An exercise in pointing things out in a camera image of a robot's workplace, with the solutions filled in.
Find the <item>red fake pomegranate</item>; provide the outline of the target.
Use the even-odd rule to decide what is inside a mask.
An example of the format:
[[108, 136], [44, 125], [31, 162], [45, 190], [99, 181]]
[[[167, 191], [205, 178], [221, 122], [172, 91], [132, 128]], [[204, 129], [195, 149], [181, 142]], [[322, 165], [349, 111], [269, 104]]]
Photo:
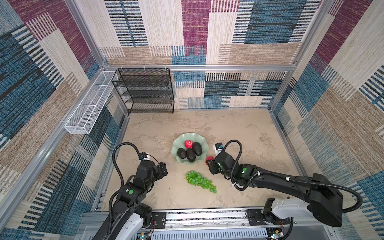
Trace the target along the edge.
[[212, 156], [207, 157], [206, 158], [206, 165], [209, 166], [211, 164], [211, 161], [214, 161], [214, 160], [215, 160], [215, 158]]
[[193, 141], [191, 141], [191, 140], [186, 140], [185, 141], [185, 147], [187, 148], [187, 149], [191, 149], [192, 147], [193, 147]]

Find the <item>dark fake avocado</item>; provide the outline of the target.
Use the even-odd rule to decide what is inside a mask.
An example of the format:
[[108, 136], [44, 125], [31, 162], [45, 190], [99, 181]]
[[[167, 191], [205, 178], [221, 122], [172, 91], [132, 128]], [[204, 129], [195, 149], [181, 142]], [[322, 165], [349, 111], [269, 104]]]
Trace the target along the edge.
[[200, 156], [202, 154], [202, 146], [198, 142], [193, 142], [192, 150], [196, 156]]
[[183, 148], [179, 148], [177, 151], [177, 155], [180, 159], [185, 159], [187, 157], [187, 152]]
[[189, 162], [194, 162], [196, 160], [196, 154], [192, 149], [187, 149], [187, 160]]

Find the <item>green fake grape bunch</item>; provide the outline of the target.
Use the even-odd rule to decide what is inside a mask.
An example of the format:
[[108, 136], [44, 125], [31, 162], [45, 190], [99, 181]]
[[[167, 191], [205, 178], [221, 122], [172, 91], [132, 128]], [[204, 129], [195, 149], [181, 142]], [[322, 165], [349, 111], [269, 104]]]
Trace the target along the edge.
[[213, 182], [205, 178], [201, 173], [196, 171], [189, 171], [186, 173], [186, 180], [190, 185], [199, 186], [203, 189], [209, 190], [210, 192], [216, 194], [217, 187], [213, 185]]

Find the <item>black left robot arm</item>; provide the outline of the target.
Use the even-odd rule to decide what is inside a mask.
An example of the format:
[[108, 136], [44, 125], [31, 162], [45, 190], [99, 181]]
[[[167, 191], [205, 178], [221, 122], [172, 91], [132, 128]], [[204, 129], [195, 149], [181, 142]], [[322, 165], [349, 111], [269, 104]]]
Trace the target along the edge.
[[110, 199], [109, 213], [94, 240], [131, 240], [152, 221], [152, 208], [142, 201], [154, 183], [168, 175], [167, 165], [142, 161], [131, 177]]

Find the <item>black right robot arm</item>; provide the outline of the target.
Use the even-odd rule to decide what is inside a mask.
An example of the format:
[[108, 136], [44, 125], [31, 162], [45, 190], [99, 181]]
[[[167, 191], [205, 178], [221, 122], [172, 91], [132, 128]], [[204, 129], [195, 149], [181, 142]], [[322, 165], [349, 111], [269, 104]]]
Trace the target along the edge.
[[331, 184], [323, 175], [312, 177], [284, 175], [250, 164], [239, 164], [226, 152], [216, 158], [208, 157], [206, 164], [211, 174], [221, 174], [238, 191], [262, 188], [288, 194], [307, 204], [305, 211], [319, 222], [342, 226], [343, 195], [341, 188]]

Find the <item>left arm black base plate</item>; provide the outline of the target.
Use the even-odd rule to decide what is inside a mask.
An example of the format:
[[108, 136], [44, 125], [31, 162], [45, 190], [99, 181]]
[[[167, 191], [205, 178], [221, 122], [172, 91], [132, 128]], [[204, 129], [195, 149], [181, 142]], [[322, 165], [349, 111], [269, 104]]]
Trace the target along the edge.
[[166, 212], [151, 212], [144, 217], [143, 230], [157, 230], [166, 227]]

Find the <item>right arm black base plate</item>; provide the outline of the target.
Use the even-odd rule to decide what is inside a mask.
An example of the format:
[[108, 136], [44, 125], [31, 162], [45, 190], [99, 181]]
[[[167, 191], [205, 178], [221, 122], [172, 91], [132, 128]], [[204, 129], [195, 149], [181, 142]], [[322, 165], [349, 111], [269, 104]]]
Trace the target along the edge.
[[250, 226], [267, 226], [267, 225], [289, 225], [291, 223], [289, 218], [279, 219], [274, 214], [264, 212], [263, 209], [248, 209], [246, 210], [246, 218]]

